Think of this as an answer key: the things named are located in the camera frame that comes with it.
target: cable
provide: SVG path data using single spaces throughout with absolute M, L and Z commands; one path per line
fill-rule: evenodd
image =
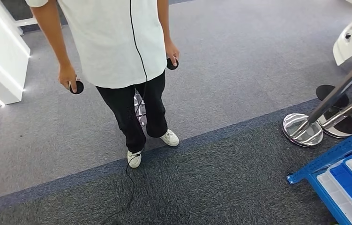
M 137 114 L 137 111 L 140 109 L 141 105 L 142 105 L 142 101 L 144 100 L 144 96 L 145 96 L 145 92 L 147 90 L 147 82 L 148 82 L 148 76 L 147 76 L 147 72 L 145 71 L 145 66 L 144 66 L 144 61 L 142 60 L 142 56 L 140 54 L 140 51 L 137 47 L 137 42 L 136 42 L 136 36 L 135 36 L 135 28 L 133 26 L 133 17 L 132 17 L 132 0 L 129 0 L 129 14 L 130 14 L 130 25 L 132 26 L 132 33 L 133 33 L 133 41 L 135 43 L 135 47 L 136 47 L 136 50 L 137 50 L 137 53 L 138 55 L 140 56 L 140 60 L 141 60 L 141 65 L 142 65 L 142 69 L 144 70 L 144 74 L 145 74 L 145 83 L 144 83 L 144 93 L 141 95 L 141 101 L 139 102 L 138 106 L 137 106 L 137 109 L 135 111 L 135 114 Z M 109 216 L 107 216 L 107 218 L 101 223 L 102 225 L 105 225 L 111 218 L 113 218 L 114 216 L 126 211 L 129 207 L 130 207 L 130 204 L 132 203 L 133 201 L 133 197 L 135 195 L 135 182 L 133 181 L 132 177 L 130 176 L 130 174 L 127 172 L 127 169 L 129 168 L 129 164 L 130 162 L 136 158 L 136 157 L 139 157 L 145 150 L 145 147 L 143 147 L 143 149 L 141 150 L 140 154 L 136 155 L 135 157 L 133 157 L 130 161 L 128 161 L 127 165 L 126 165 L 126 175 L 129 177 L 130 181 L 132 182 L 133 186 L 132 186 L 132 194 L 129 198 L 129 201 L 126 205 L 125 208 L 119 210 L 118 212 L 115 212 Z

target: shoe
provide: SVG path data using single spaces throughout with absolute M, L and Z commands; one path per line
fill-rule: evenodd
M 171 131 L 169 129 L 167 130 L 166 134 L 161 137 L 161 139 L 167 145 L 172 146 L 172 147 L 176 147 L 177 145 L 179 145 L 179 142 L 180 142 L 177 135 L 175 135 L 175 133 L 173 133 L 173 131 Z
M 141 151 L 137 153 L 127 151 L 127 162 L 133 169 L 137 168 L 141 163 Z

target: gray carpet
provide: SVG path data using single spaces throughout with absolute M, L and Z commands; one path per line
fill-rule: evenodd
M 315 98 L 352 67 L 336 66 L 333 43 L 352 19 L 344 0 L 194 0 L 170 6 L 180 67 L 167 71 L 163 101 L 181 140 Z M 81 75 L 67 26 L 69 57 Z M 0 196 L 125 157 L 123 134 L 97 90 L 71 95 L 40 31 L 22 102 L 0 108 Z M 149 139 L 147 149 L 162 146 Z
M 307 182 L 291 186 L 285 177 L 339 140 L 326 136 L 320 145 L 302 148 L 284 138 L 279 126 L 279 121 L 265 120 L 252 128 L 233 125 L 217 131 L 228 135 L 212 142 L 204 141 L 212 134 L 203 134 L 192 138 L 193 145 L 181 143 L 175 149 L 162 147 L 145 153 L 142 165 L 131 171 L 135 199 L 117 218 L 124 225 L 335 222 Z M 99 173 L 111 168 L 94 180 L 36 199 L 24 195 L 22 203 L 0 210 L 0 225 L 99 224 L 131 195 L 125 162 L 121 162 L 92 169 Z M 68 181 L 88 179 L 89 174 L 71 175 Z

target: vr controller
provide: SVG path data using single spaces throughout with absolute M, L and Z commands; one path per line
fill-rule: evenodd
M 170 70 L 175 70 L 177 69 L 177 67 L 179 67 L 179 61 L 176 60 L 176 63 L 177 65 L 174 66 L 172 61 L 170 60 L 170 58 L 167 59 L 167 68 L 170 69 Z M 78 95 L 80 93 L 82 93 L 83 89 L 84 89 L 84 86 L 83 86 L 83 83 L 81 81 L 76 81 L 76 92 L 73 92 L 72 91 L 72 88 L 71 88 L 71 83 L 69 83 L 69 87 L 68 87 L 69 91 L 71 93 L 73 93 L 74 95 Z

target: black pants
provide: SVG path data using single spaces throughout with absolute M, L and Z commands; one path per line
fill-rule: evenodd
M 144 99 L 147 117 L 147 134 L 161 137 L 167 132 L 165 107 L 162 103 L 162 92 L 165 89 L 165 72 L 145 83 L 120 89 L 97 87 L 105 103 L 111 108 L 118 121 L 119 129 L 126 136 L 126 146 L 131 152 L 144 148 L 145 135 L 137 120 L 134 106 L 135 89 Z

